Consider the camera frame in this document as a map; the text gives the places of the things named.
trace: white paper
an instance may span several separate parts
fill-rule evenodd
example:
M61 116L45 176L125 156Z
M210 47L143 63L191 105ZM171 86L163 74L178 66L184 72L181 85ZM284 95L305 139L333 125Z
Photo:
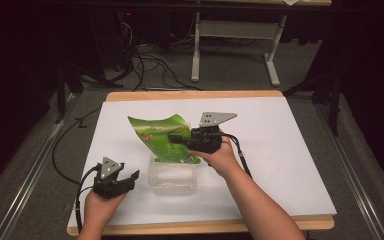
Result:
M285 98L119 101L103 104L84 168L85 173L109 157L125 163L119 179L140 170L110 225L241 219L224 180L205 162L192 196L156 196L147 183L151 153L127 116L157 120L179 114L195 128L203 112L238 114L220 128L239 139L254 180L291 216L336 214ZM92 175L83 187L93 184ZM76 226L73 213L68 227Z

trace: left hand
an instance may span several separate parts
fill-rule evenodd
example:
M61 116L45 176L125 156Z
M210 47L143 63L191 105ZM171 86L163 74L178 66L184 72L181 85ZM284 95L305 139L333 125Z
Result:
M90 191L84 207L84 229L92 227L102 232L113 218L118 206L126 197L124 193L118 197L106 199Z

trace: wire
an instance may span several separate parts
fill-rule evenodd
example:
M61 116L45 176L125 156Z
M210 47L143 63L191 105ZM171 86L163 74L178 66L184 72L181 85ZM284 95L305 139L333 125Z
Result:
M107 87L112 87L112 88L123 88L123 85L122 84L116 84L114 83L114 81L117 81L117 80L120 80L121 78L124 78L125 76L129 75L131 70L130 69L127 69L126 71L124 71L122 74L120 74L119 76L113 78L113 79L106 79L104 77L101 77L101 76L98 76L94 73L92 73L91 71L81 67L80 65L76 64L76 63L70 63L70 65L75 69L77 70L79 73L81 73L80 75L87 75L89 77L91 77L93 80L107 86Z
M174 46L174 45L177 45L177 44L182 44L182 43L189 42L189 41L193 40L194 37L189 38L189 39L187 39L187 38L188 38L189 35L191 34L194 25L195 25L195 13L192 14L191 25L190 25L190 27L189 27L189 31L188 31L188 33L185 35L185 37L184 37L182 40L178 41L178 42L172 43L171 45Z
M236 138L235 136L233 136L231 134L227 134L227 133L220 133L220 134L214 134L214 135L216 135L216 136L226 136L226 137L228 137L228 138L230 138L232 140L232 142L236 145L236 148L238 149L238 155L239 155L239 158L241 160L241 163L242 163L242 166L244 168L244 171L252 178L252 175L251 175L251 172L249 171L249 168L248 168L248 165L246 163L244 154L243 154L243 152L241 150L238 138Z
M207 53L215 53L223 49L225 46L240 46L240 47L249 47L255 44L258 44L261 42L261 39L252 39L249 40L248 43L240 43L239 41L244 41L244 39L240 38L220 38L220 37L202 37L202 41L208 43L208 45L216 45L219 46L216 49L213 50L207 50L205 49L205 45L200 45L200 51L207 52Z
M147 46L152 46L152 48L150 50L147 50L146 52L141 53L141 54L146 55L148 53L151 53L151 52L155 51L155 44L150 44L150 43L144 43L144 44L138 45L137 46L137 51L139 52L139 48L147 47Z
M126 34L127 34L127 30L129 30L129 36L130 36L130 38L129 38L129 44L127 45L127 47L126 48L129 48L131 45L132 45L132 41L133 41L133 31L132 31L132 28L128 25L128 24L126 24L126 23L124 23L124 22L122 22L122 23L120 23L120 27L121 28L123 28L124 29L124 27L126 27L127 29L124 31L124 35L123 35L123 37L118 37L118 39L120 40L120 43L121 43L121 45L124 47L124 42L123 42L123 40L124 40L124 38L126 37Z
M139 62L142 65L142 68L141 68L141 74L139 74L138 72L136 72L136 70L134 70L136 75L139 77L139 83L136 85L136 87L133 88L132 91L133 92L136 91L139 87L141 87L143 90L147 91L145 85L143 84L143 76L145 75L145 64L144 64L143 59L140 56L137 48L136 48L136 53L137 53L137 57L139 58Z
M89 169L89 171L86 172L86 174L83 176L82 181L79 184L79 187L77 189L77 195L76 195L76 221L77 221L77 229L79 230L79 233L82 231L83 224L82 224L82 216L80 211L80 194L82 194L82 186L85 182L86 178L93 172L98 171L101 164L97 164L95 167Z
M79 122L83 121L85 118L89 117L90 115L92 115L94 112L98 111L99 109L101 109L101 107L87 113L86 115L84 115L83 117L81 118L77 118L76 121L70 126L68 127L67 130L64 131L64 133L61 134L61 136L58 138L58 140L55 142L55 145L54 145L54 148L52 149L52 165L54 166L54 169L55 171L61 176L63 177L64 179L68 180L69 182L72 182L74 184L77 184L77 185L80 185L80 182L76 181L76 180L73 180L72 178L70 177L67 177L64 173L62 173L59 169L58 169L58 166L56 164L56 160L55 160L55 152L56 152L56 149L57 149L57 146L58 144L60 143L60 141L62 140L62 138L74 127L76 126Z
M199 91L202 91L202 89L200 89L200 88L198 88L198 87L190 86L190 85L186 85L186 84L180 82L180 81L177 79L176 74L174 73L174 71L168 66L168 64L167 64L164 60L162 60L162 59L160 59L160 58L156 58L156 57L154 57L154 56L152 56L152 55L141 56L141 57L140 57L140 60L142 61L142 63L152 62L152 63L156 63L156 64L157 64L156 66L154 66L152 69L149 69L149 70L145 70L145 69L143 69L143 68L144 68L144 65L143 65L143 68L142 68L143 71L151 71L151 70L156 69L158 66L163 67L164 72L163 72L163 74L162 74L162 80L163 80L163 82L164 82L168 87L170 87L170 88L175 88L174 86L172 86L172 85L170 85L170 84L168 84L168 83L166 82L166 79L165 79L164 76L165 76L165 73L167 72L167 70L172 74L174 81L181 85L181 87L178 87L178 88L193 89L193 90L199 90Z
M90 187L87 187L87 188L83 188L83 190L80 192L80 194L82 194L84 191L88 190L88 189L91 189L93 188L93 186L90 186Z
M191 49L195 46L195 43L193 41L194 39L195 39L194 37L191 37L191 38L186 39L182 42L172 43L171 47L173 47L175 49L179 49L179 50Z
M91 74L89 72L89 73L85 73L85 75L89 76L94 81L89 81L89 80L84 79L84 78L81 78L81 81L85 82L85 83L88 83L88 84L91 84L91 85L105 85L105 86L108 86L108 87L122 88L123 85L118 85L118 84L116 84L114 82L127 77L132 72L132 70L133 70L133 63L130 60L127 63L127 67L124 69L124 72L121 73L120 75L116 76L115 78L106 79L106 78L101 77L101 76L93 75L93 74Z

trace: green plastic bag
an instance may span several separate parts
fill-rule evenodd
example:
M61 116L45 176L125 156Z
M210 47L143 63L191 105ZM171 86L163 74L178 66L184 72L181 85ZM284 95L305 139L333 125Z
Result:
M128 117L130 124L143 143L155 154L156 162L188 163L200 162L198 157L188 153L183 144L168 140L168 134L190 138L189 125L178 114L163 120L143 120Z

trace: hand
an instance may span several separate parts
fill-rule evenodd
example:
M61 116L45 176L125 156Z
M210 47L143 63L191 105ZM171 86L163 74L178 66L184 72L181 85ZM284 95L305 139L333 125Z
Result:
M90 191L86 197L84 207L85 220L79 239L83 239L81 238L83 235L89 235L89 237L91 237L91 235L102 234L105 226L111 221L118 206L126 197L126 194L127 193L115 198L106 199Z
M235 173L237 170L242 171L242 168L235 158L232 144L228 137L222 137L220 149L212 154L194 150L188 150L188 152L192 155L203 158L223 178L226 178L227 176Z

